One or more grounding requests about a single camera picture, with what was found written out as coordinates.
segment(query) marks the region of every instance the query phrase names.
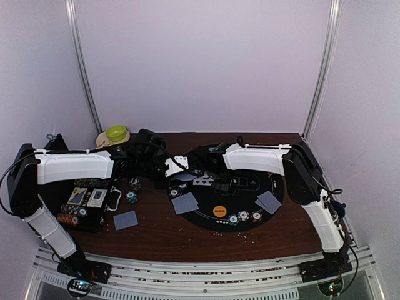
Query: wooden table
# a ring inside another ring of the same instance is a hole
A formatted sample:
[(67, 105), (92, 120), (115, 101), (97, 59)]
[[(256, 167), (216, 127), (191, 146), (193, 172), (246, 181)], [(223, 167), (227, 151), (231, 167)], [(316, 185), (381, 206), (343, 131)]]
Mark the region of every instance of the wooden table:
[[(236, 133), (162, 134), (169, 151), (184, 154), (198, 145), (235, 142)], [(293, 143), (298, 134), (242, 134), (245, 143)], [(70, 231), (83, 251), (117, 258), (147, 261), (213, 263), (284, 258), (322, 251), (321, 242), (308, 215), (287, 195), (276, 215), (251, 231), (217, 234), (201, 229), (177, 216), (166, 191), (141, 179), (139, 201), (129, 204), (123, 197), (119, 209), (108, 213), (101, 233)], [(128, 191), (126, 181), (119, 188)], [(114, 228), (113, 216), (136, 211), (139, 225), (122, 231)]]

